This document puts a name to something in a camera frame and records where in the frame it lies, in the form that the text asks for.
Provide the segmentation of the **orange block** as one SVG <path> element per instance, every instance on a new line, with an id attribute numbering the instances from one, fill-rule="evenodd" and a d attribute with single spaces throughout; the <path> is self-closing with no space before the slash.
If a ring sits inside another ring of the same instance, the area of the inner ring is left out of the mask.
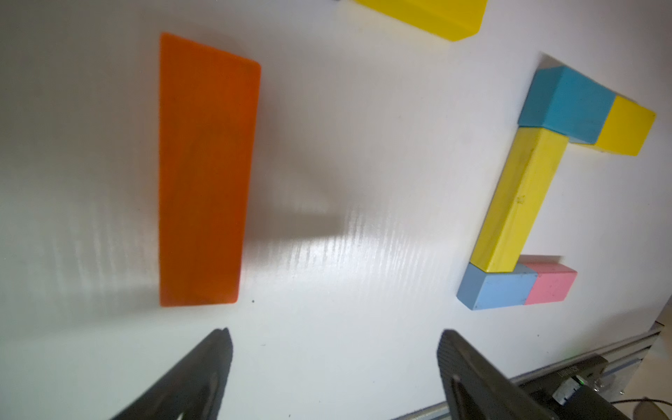
<path id="1" fill-rule="evenodd" d="M 159 301 L 233 304 L 262 68 L 171 33 L 159 57 Z"/>

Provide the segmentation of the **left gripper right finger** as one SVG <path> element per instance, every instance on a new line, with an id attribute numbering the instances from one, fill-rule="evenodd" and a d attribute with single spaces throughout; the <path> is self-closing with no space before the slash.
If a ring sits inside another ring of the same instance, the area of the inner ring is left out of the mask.
<path id="1" fill-rule="evenodd" d="M 455 330 L 442 332 L 437 365 L 453 419 L 555 419 Z"/>

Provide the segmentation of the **teal block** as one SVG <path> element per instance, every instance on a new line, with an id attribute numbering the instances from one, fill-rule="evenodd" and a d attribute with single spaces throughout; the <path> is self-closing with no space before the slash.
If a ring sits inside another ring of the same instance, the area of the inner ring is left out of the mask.
<path id="1" fill-rule="evenodd" d="M 614 105 L 616 94 L 568 66 L 535 72 L 518 125 L 544 128 L 594 145 Z"/>

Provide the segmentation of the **pink block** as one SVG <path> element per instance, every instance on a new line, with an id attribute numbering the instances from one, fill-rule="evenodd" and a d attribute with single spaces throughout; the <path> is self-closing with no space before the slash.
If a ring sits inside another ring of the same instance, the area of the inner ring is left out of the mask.
<path id="1" fill-rule="evenodd" d="M 564 301 L 577 278 L 577 271 L 557 262 L 524 262 L 526 268 L 537 274 L 525 306 Z"/>

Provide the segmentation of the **large yellow block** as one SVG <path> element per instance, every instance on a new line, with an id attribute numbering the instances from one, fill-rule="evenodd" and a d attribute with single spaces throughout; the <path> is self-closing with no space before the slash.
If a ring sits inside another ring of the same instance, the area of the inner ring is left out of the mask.
<path id="1" fill-rule="evenodd" d="M 481 29 L 487 0 L 360 0 L 360 5 L 452 42 Z"/>

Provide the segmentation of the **light blue block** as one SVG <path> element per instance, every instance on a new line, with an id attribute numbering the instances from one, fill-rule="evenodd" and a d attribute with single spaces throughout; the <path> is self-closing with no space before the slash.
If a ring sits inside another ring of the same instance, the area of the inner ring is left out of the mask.
<path id="1" fill-rule="evenodd" d="M 488 273 L 468 264 L 457 298 L 472 311 L 524 306 L 537 278 L 537 273 L 523 264 L 508 273 Z"/>

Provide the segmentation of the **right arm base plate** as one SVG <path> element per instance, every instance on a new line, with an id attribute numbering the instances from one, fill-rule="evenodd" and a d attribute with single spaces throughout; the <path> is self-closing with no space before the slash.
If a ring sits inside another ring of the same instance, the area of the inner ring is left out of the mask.
<path id="1" fill-rule="evenodd" d="M 590 355 L 557 363 L 514 378 L 516 384 L 552 419 L 625 419 L 599 394 L 607 359 Z"/>

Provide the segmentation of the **small yellow block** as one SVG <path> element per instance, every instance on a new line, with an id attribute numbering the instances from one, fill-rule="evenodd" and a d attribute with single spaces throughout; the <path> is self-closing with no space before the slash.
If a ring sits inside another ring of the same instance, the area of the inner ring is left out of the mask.
<path id="1" fill-rule="evenodd" d="M 645 144 L 656 113 L 623 96 L 616 96 L 594 149 L 636 157 Z"/>

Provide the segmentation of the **long yellow block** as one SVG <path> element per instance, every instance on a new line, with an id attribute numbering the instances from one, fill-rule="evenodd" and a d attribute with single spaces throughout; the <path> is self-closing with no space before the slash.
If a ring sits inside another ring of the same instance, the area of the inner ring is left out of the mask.
<path id="1" fill-rule="evenodd" d="M 514 270 L 568 144 L 568 136 L 548 129 L 516 131 L 472 265 L 487 273 Z"/>

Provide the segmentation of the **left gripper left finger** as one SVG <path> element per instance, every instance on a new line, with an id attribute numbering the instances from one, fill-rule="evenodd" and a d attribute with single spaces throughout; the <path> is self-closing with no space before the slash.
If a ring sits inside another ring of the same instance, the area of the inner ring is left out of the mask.
<path id="1" fill-rule="evenodd" d="M 233 360 L 229 329 L 215 329 L 116 419 L 215 419 Z"/>

